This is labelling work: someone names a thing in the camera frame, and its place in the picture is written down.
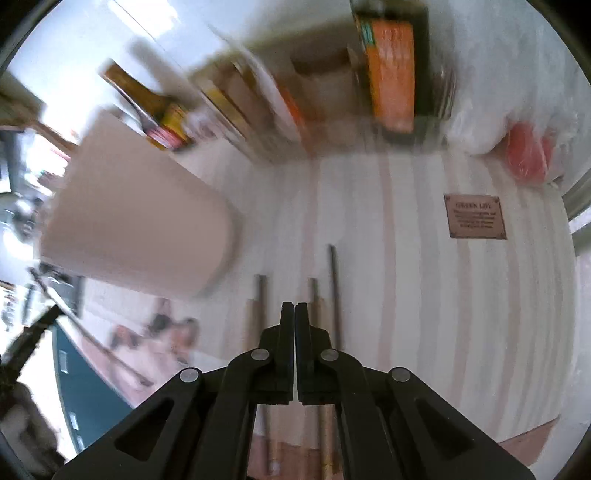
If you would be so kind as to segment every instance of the plastic bag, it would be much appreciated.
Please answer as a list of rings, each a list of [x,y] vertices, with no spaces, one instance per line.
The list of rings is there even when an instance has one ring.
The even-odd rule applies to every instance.
[[[486,154],[507,137],[506,164],[518,180],[554,180],[577,133],[576,61],[527,2],[449,0],[449,7],[458,80],[448,142]]]

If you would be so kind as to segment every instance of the metal rod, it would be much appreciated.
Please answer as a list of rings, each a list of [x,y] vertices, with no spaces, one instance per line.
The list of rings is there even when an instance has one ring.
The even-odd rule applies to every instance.
[[[92,343],[92,345],[97,347],[101,352],[103,352],[106,356],[108,356],[109,359],[112,360],[114,363],[118,364],[124,370],[127,370],[130,374],[136,376],[143,386],[151,387],[152,385],[154,385],[154,382],[152,382],[151,380],[149,380],[148,378],[143,376],[138,371],[134,370],[132,367],[130,367],[128,364],[126,364],[123,360],[117,358],[117,356],[114,355],[113,352],[111,352],[109,349],[105,348],[99,341],[97,341],[90,334],[90,332],[82,326],[80,319],[76,316],[76,314],[72,310],[70,310],[70,307],[59,296],[59,294],[53,288],[49,287],[45,283],[45,281],[43,280],[43,278],[41,277],[41,275],[39,274],[39,272],[37,270],[35,270],[33,267],[30,267],[28,270],[29,270],[29,273],[31,274],[31,276],[33,277],[33,280],[35,281],[35,283],[37,283],[37,285],[39,285],[39,287],[41,287],[41,291],[44,293],[44,295],[48,299],[52,300],[60,308],[60,310],[64,313],[64,315],[66,315],[70,319],[74,328],[76,328],[76,330],[78,330],[84,338],[86,338],[90,343]]]
[[[318,279],[310,278],[310,324],[314,327],[328,329],[329,332],[334,329],[332,326],[324,325],[326,319],[322,317],[322,309],[320,307],[320,294],[318,289]],[[333,406],[320,405],[318,406],[318,434],[320,439],[320,468],[322,480],[333,480],[334,464],[334,430],[335,423],[333,420]]]
[[[256,315],[255,328],[258,337],[261,337],[262,331],[267,326],[267,277],[265,275],[256,276]],[[262,444],[263,444],[263,458],[265,459],[265,474],[272,474],[273,464],[273,449],[271,444],[269,407],[261,405],[261,423],[262,423]]]
[[[340,288],[339,288],[339,266],[337,263],[336,247],[329,245],[329,263],[330,263],[330,286],[333,301],[333,325],[335,338],[334,347],[337,350],[342,349],[342,336],[340,328]]]
[[[61,308],[54,305],[33,322],[30,327],[25,327],[22,333],[8,346],[2,357],[2,367],[5,369],[11,383],[17,381],[25,363],[37,349],[43,333],[54,325],[61,313]]]

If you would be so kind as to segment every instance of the wooden stick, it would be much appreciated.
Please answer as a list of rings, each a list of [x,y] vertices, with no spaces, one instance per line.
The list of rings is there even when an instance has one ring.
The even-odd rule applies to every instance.
[[[310,284],[310,324],[315,327],[328,328],[329,333],[332,330],[326,325],[326,319],[322,316],[322,309],[320,307],[320,294],[318,292],[318,280],[316,278],[309,279]],[[318,407],[318,434],[320,440],[320,465],[323,480],[332,480],[334,475],[333,467],[333,406],[320,405]]]
[[[339,285],[339,264],[337,261],[336,247],[329,245],[329,264],[330,264],[330,286],[332,293],[332,325],[331,336],[334,334],[333,346],[337,350],[343,349],[342,323],[341,323],[341,305],[340,305],[340,285]],[[330,445],[335,447],[336,438],[336,418],[333,410],[330,411],[329,419],[327,420],[327,429],[330,429]],[[336,449],[332,448],[331,452],[336,453]]]
[[[262,331],[267,326],[267,277],[256,276],[256,307],[255,307],[255,331],[261,338]],[[265,474],[273,474],[273,466],[278,462],[278,445],[271,441],[271,419],[268,405],[260,405],[261,423],[263,432],[263,457],[265,459]]]

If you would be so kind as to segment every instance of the wooden table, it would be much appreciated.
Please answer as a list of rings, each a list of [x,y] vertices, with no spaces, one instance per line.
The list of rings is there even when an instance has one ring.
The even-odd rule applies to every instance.
[[[497,441],[558,416],[576,322],[573,245],[552,187],[519,187],[499,160],[447,150],[254,166],[220,143],[178,161],[226,196],[239,225],[228,271],[173,302],[173,316],[198,319],[199,352],[227,362],[253,347],[257,274],[268,276],[270,324],[282,301],[310,300],[309,277],[330,313],[335,244],[347,353],[371,368],[406,366]],[[499,196],[507,240],[450,238],[448,193]],[[89,280],[83,316],[110,316],[87,325],[106,341],[106,325],[141,331],[153,304]],[[277,440],[317,447],[311,408],[275,408],[272,425]]]

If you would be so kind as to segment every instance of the bottle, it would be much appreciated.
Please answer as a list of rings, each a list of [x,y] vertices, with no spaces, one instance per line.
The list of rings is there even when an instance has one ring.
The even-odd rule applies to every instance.
[[[101,75],[136,110],[142,130],[162,150],[180,150],[190,144],[183,122],[187,111],[171,96],[149,90],[113,62]]]
[[[428,9],[414,0],[351,0],[374,115],[387,137],[414,142],[434,114]]]

